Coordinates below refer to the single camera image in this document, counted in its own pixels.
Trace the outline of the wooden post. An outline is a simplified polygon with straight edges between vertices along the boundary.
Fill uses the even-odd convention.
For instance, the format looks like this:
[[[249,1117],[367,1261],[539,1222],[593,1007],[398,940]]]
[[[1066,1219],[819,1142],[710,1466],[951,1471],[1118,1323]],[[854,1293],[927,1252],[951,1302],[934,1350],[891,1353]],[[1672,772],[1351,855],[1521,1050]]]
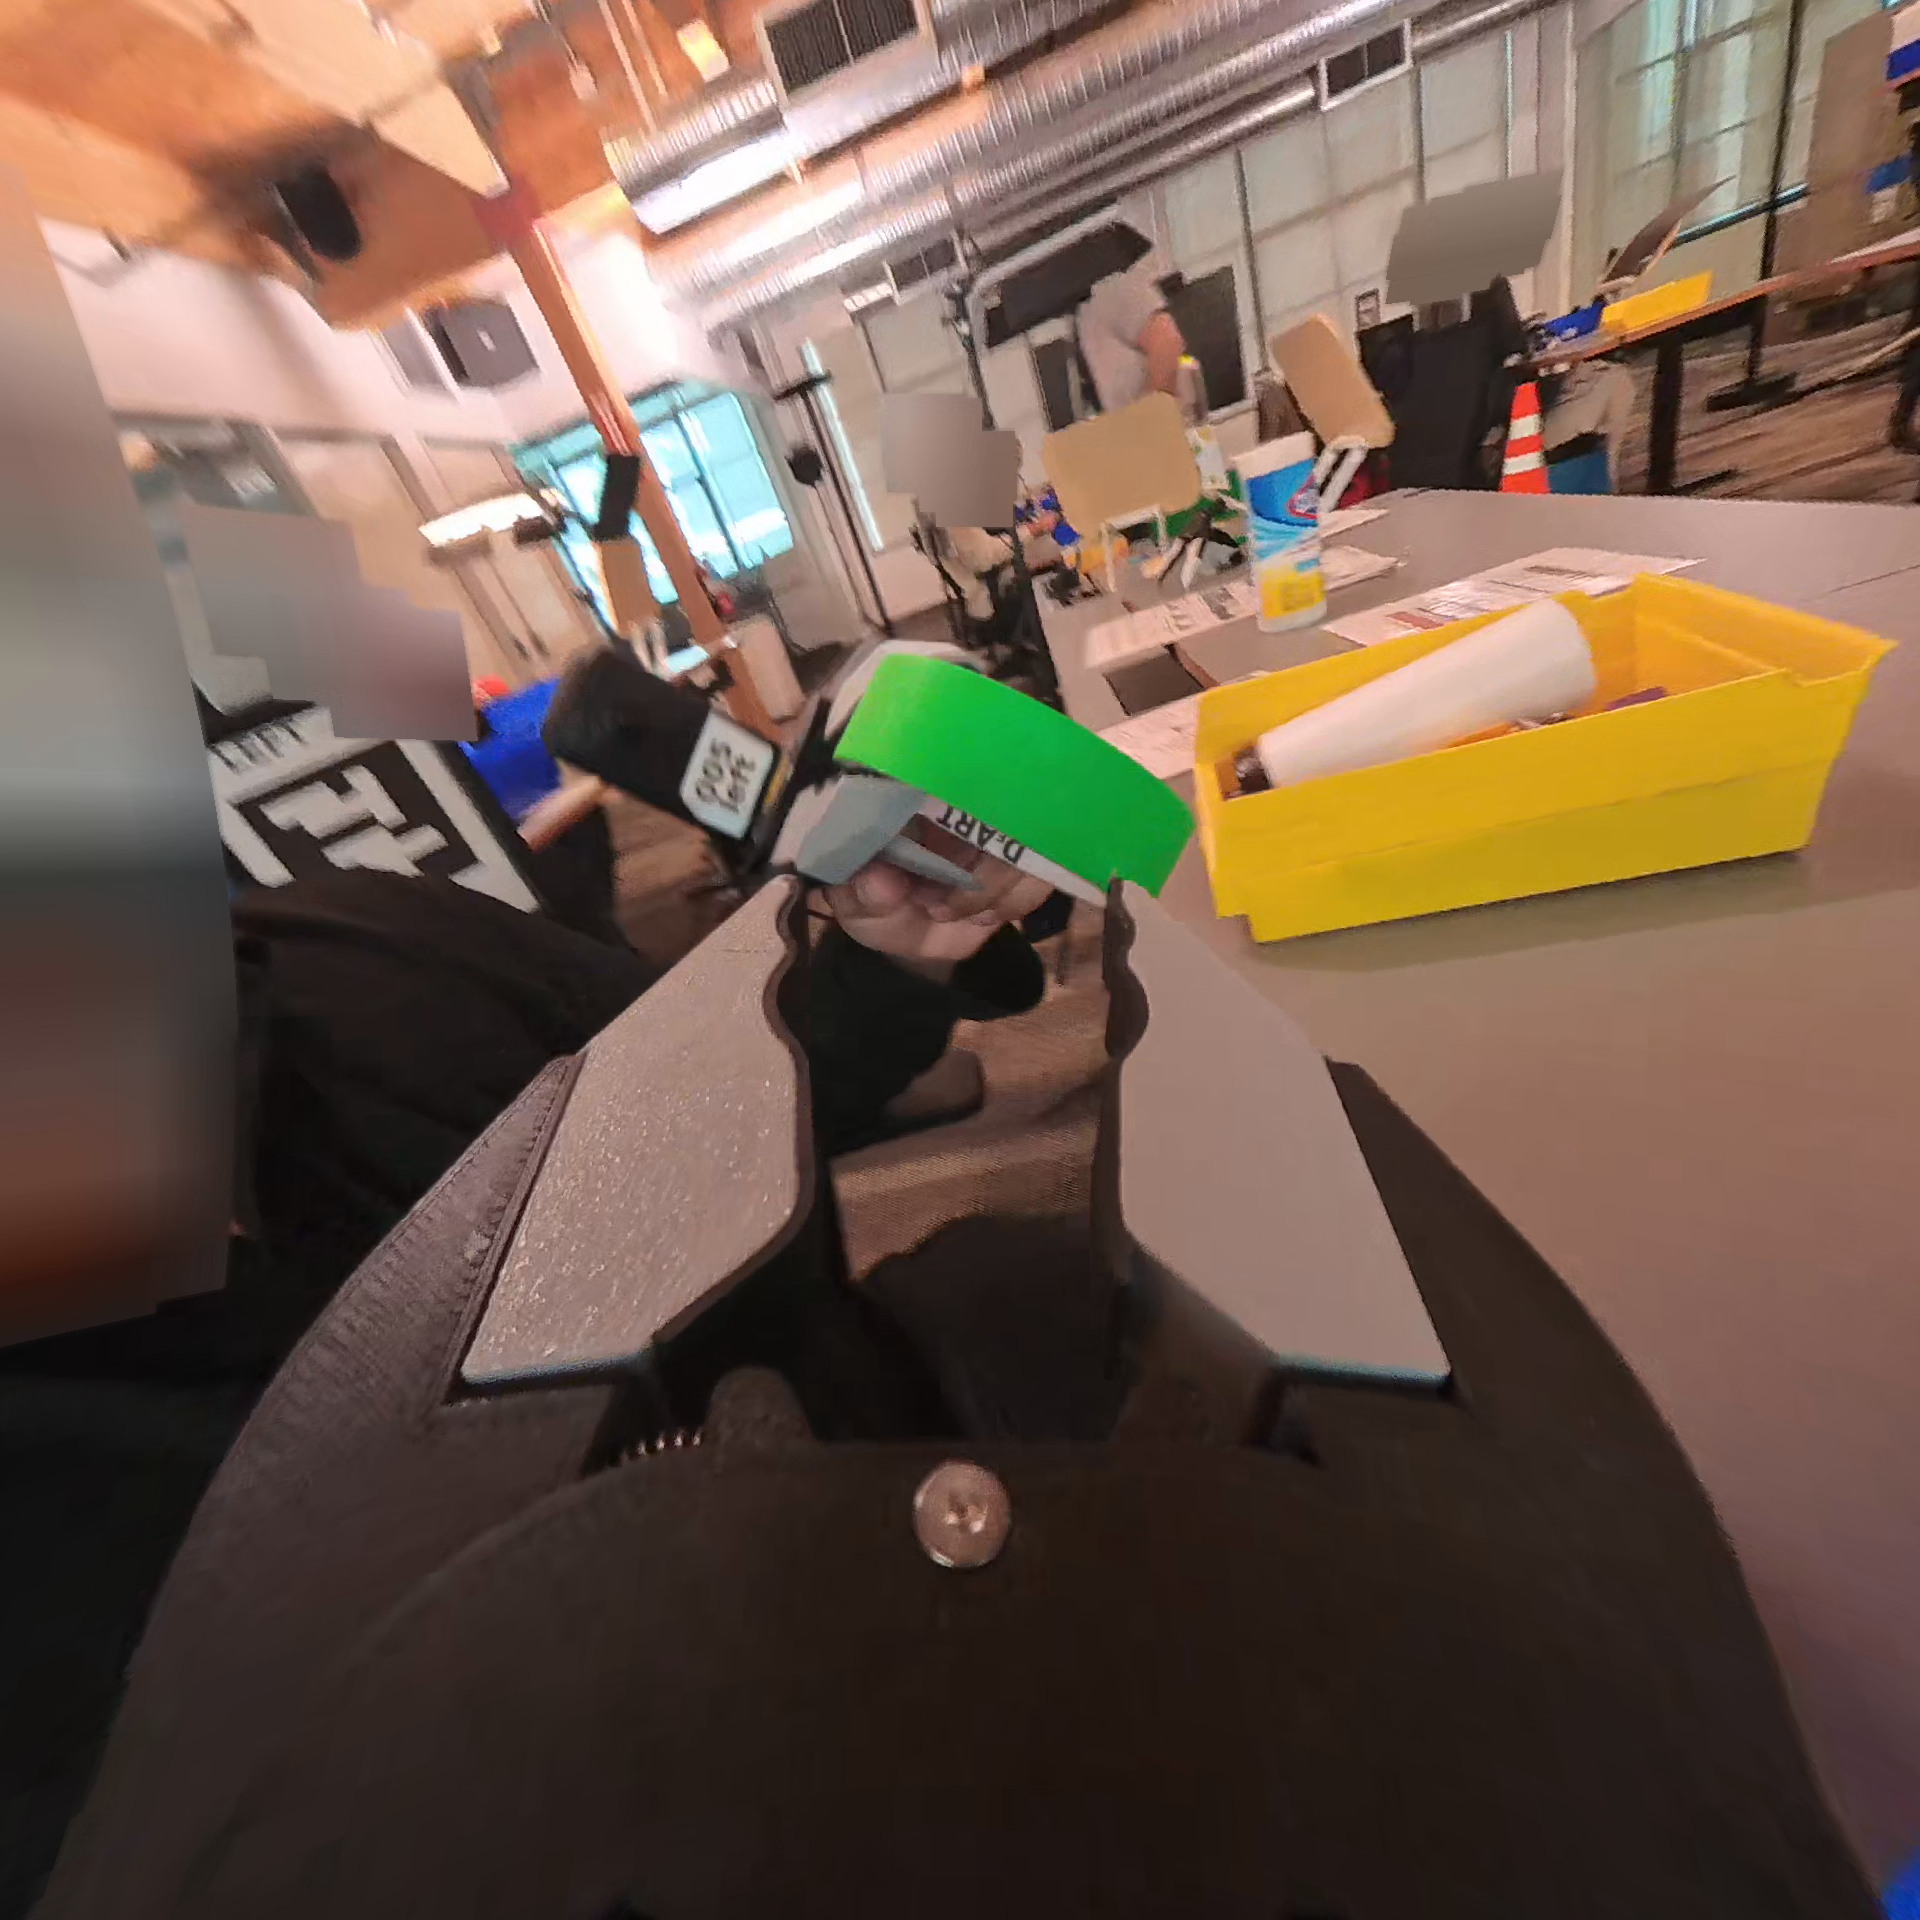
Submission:
[[[743,667],[731,662],[735,650],[728,628],[703,587],[669,494],[643,451],[633,409],[591,334],[536,202],[519,179],[509,177],[503,191],[477,202],[475,214],[525,283],[602,444],[606,479],[591,539],[633,535],[633,516],[639,516],[673,586],[691,643],[722,679],[722,706],[744,729],[771,738],[776,725]]]

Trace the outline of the wipes canister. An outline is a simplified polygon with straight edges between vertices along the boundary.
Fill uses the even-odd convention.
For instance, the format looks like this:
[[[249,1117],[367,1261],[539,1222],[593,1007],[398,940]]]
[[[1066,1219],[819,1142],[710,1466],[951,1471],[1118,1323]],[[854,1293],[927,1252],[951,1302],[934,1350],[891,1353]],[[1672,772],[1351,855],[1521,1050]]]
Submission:
[[[1319,445],[1304,429],[1264,442],[1234,463],[1245,522],[1241,545],[1261,633],[1286,633],[1326,617],[1317,462]]]

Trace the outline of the yellow plastic bin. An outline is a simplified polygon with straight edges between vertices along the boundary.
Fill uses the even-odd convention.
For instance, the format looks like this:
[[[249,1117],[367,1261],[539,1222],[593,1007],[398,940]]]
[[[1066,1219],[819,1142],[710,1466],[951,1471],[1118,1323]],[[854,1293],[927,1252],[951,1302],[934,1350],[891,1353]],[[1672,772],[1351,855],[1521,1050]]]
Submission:
[[[1568,593],[1597,687],[1549,723],[1255,796],[1193,765],[1215,911],[1273,945],[1469,906],[1771,857],[1813,834],[1893,643],[1672,577]],[[1496,615],[1213,687],[1203,727],[1258,734]],[[1633,691],[1665,699],[1597,706]]]

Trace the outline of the black ceiling speaker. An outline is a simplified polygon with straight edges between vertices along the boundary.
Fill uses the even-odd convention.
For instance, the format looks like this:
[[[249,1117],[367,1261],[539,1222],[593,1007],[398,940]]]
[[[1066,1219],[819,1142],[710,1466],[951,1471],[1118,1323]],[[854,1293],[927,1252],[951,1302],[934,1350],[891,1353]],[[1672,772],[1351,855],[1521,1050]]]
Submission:
[[[509,303],[458,300],[424,307],[418,322],[453,386],[475,394],[509,389],[536,372],[536,353]]]

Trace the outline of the black white marker board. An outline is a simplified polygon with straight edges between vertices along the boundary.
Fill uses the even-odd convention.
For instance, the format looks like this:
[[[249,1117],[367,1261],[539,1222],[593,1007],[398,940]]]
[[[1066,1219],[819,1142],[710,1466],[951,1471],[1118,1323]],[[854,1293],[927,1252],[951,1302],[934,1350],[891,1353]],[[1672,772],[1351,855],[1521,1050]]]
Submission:
[[[519,829],[454,748],[341,735],[305,706],[210,743],[208,774],[234,882],[387,874],[543,909]]]

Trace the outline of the large tan board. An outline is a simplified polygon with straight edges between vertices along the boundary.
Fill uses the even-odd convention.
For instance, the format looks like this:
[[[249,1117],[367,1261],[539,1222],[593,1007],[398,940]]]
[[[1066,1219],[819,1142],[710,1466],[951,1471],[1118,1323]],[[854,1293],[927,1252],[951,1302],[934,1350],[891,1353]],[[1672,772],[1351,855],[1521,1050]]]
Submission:
[[[1109,523],[1169,519],[1202,494],[1182,404],[1167,394],[1049,431],[1039,467],[1079,537]]]

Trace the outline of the person's left hand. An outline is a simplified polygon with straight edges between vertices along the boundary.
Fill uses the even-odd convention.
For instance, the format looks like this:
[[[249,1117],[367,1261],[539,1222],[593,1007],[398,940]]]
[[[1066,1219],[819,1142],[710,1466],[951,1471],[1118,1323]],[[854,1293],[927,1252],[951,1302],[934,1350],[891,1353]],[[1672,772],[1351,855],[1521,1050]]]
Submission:
[[[853,945],[905,972],[949,979],[998,930],[1054,898],[1035,875],[989,861],[977,884],[953,887],[874,859],[823,892],[824,911]]]

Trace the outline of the green tape roll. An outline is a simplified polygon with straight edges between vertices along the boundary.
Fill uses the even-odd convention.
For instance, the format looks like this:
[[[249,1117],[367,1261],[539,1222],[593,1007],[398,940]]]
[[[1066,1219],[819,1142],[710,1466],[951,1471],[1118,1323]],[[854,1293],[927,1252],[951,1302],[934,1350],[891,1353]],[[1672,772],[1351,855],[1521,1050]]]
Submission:
[[[1109,738],[961,662],[888,654],[834,741],[834,759],[921,794],[949,834],[1054,884],[1103,898],[1114,881],[1159,895],[1193,838],[1185,803]]]

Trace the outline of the blue crate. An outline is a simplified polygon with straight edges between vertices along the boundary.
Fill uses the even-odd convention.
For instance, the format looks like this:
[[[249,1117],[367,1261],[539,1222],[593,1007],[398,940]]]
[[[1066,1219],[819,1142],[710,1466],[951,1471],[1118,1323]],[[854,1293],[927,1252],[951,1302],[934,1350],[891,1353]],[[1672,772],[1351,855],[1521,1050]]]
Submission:
[[[479,699],[481,681],[472,683],[477,734],[464,743],[464,754],[498,796],[542,796],[559,785],[559,765],[543,745],[543,721],[558,687],[558,679],[542,679]]]

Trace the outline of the silver ventilation duct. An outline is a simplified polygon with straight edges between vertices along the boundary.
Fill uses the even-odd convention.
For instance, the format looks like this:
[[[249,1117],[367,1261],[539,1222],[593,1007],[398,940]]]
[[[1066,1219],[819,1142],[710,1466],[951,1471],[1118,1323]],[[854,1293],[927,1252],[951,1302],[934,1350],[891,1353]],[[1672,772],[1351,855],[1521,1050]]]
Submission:
[[[865,139],[834,166],[641,254],[663,309],[707,326],[832,286],[867,260],[994,225],[1137,143],[1247,105],[1269,82],[1409,27],[1423,53],[1457,21],[1536,5],[1145,5],[1055,54]]]

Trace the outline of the black studio softbox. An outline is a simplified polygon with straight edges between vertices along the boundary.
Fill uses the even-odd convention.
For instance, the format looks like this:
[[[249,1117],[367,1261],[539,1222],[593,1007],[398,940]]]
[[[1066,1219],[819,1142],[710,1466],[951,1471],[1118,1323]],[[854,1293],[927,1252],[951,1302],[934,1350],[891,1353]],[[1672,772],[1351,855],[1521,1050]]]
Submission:
[[[1070,319],[1105,279],[1126,275],[1152,243],[1125,222],[1079,225],[989,265],[976,287],[976,337],[995,349],[1025,331]]]

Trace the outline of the printed paper sheet red marks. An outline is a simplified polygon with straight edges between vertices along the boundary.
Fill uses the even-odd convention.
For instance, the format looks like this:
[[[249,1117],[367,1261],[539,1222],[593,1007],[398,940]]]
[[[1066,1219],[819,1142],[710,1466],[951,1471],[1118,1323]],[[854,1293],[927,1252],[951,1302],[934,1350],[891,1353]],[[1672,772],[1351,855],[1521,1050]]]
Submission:
[[[1463,620],[1498,617],[1568,593],[1605,596],[1643,573],[1670,577],[1690,567],[1696,567],[1694,557],[1551,546],[1378,609],[1334,615],[1326,633],[1369,647],[1406,633],[1433,633]]]

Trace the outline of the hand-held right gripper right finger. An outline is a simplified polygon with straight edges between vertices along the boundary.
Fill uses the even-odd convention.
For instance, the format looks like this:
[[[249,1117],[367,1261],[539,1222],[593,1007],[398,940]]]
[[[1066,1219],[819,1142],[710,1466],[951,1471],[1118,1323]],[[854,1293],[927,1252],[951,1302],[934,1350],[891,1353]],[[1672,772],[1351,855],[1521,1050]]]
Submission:
[[[1129,881],[1101,974],[1091,1237],[1134,1372],[1121,1421],[1185,1403],[1203,1433],[1266,1433],[1289,1386],[1448,1387],[1319,1046]]]

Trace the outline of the tilted tan board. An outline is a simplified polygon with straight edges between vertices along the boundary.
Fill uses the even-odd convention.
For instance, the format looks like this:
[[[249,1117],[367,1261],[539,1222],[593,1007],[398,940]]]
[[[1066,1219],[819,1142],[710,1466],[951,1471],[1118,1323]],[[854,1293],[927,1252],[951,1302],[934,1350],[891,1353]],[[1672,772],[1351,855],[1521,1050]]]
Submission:
[[[1302,420],[1322,445],[1390,449],[1397,428],[1352,343],[1330,317],[1311,313],[1269,338],[1273,369]]]

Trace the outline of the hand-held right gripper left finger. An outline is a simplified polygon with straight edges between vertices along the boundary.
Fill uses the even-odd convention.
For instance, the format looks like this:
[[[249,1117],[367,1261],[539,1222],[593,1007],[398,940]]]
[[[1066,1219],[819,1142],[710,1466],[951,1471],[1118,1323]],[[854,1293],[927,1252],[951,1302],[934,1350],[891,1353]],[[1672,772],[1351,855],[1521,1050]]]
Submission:
[[[581,1053],[462,1359],[465,1386],[653,1374],[797,1235],[809,1070],[779,1005],[805,882],[768,881]]]

